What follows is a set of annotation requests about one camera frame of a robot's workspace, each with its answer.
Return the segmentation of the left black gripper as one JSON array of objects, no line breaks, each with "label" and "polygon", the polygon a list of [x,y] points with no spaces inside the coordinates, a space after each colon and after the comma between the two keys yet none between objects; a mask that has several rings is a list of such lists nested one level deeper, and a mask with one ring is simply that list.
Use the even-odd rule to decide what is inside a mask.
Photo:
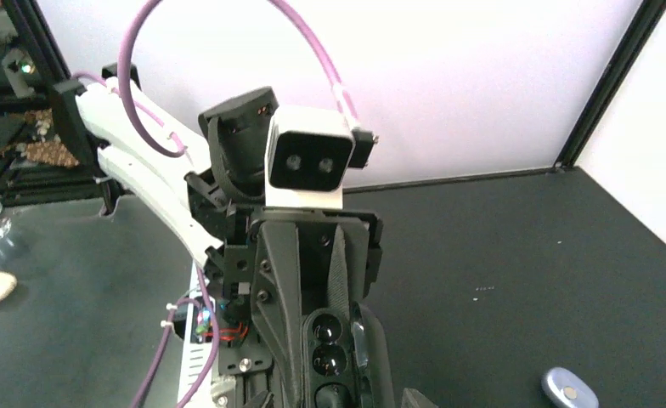
[{"label": "left black gripper", "polygon": [[220,372],[277,367],[283,407],[304,400],[303,334],[318,309],[341,317],[344,373],[354,407],[394,407],[382,323],[363,304],[381,262],[381,219],[372,212],[232,205],[206,211],[207,276],[222,283]]}]

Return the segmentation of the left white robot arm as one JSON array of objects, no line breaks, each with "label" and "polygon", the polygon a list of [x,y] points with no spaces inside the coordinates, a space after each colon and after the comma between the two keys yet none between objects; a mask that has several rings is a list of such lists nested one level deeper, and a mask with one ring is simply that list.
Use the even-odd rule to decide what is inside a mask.
[{"label": "left white robot arm", "polygon": [[364,305],[382,221],[343,206],[376,136],[345,112],[279,105],[264,87],[194,132],[116,65],[51,92],[66,147],[114,208],[136,195],[192,258],[189,333],[209,351],[182,407],[392,407],[384,329]]}]

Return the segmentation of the black earbud charging case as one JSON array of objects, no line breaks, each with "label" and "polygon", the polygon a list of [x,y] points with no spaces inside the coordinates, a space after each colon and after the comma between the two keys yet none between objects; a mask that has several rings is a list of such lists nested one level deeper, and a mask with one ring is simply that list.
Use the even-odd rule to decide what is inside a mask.
[{"label": "black earbud charging case", "polygon": [[373,374],[372,331],[361,305],[349,315],[318,309],[303,325],[302,407],[380,407]]}]

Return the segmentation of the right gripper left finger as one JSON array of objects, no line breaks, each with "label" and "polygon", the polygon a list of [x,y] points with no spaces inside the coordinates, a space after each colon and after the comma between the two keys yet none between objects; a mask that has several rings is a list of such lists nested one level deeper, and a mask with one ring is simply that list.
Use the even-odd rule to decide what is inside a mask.
[{"label": "right gripper left finger", "polygon": [[269,391],[262,391],[249,399],[243,408],[269,408],[274,406],[274,396]]}]

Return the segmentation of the lavender earbud charging case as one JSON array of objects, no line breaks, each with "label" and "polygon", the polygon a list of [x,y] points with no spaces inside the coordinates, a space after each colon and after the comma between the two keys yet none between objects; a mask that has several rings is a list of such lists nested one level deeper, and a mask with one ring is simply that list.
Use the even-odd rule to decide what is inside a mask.
[{"label": "lavender earbud charging case", "polygon": [[541,387],[555,407],[600,407],[595,392],[580,377],[563,367],[549,369],[542,376]]}]

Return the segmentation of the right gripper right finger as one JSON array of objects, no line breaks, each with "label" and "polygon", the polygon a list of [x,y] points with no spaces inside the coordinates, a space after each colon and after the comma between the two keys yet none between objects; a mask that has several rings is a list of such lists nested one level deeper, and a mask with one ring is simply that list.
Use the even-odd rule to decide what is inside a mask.
[{"label": "right gripper right finger", "polygon": [[438,405],[428,399],[415,388],[405,388],[401,397],[401,408],[438,408]]}]

